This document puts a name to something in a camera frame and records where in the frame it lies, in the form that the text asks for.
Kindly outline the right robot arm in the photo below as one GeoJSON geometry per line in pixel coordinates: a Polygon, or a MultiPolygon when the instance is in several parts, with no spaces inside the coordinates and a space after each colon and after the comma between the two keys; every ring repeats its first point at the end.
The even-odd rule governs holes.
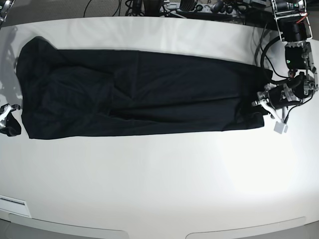
{"type": "MultiPolygon", "coordinates": [[[[0,27],[6,21],[8,11],[13,6],[14,0],[0,1],[0,27]]],[[[0,132],[8,137],[21,134],[21,126],[14,118],[12,112],[20,110],[20,105],[5,104],[0,107],[0,132]]]]}

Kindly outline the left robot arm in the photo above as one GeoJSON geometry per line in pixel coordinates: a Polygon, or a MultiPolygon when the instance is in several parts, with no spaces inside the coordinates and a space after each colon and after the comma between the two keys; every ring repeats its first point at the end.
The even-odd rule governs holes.
{"type": "Polygon", "coordinates": [[[268,84],[258,92],[253,106],[261,105],[277,110],[289,106],[300,106],[305,99],[319,90],[317,69],[314,65],[311,44],[313,34],[308,19],[305,0],[273,0],[271,2],[274,20],[279,35],[272,39],[262,51],[260,67],[264,69],[267,51],[278,41],[286,43],[285,61],[288,76],[274,81],[264,73],[268,84]]]}

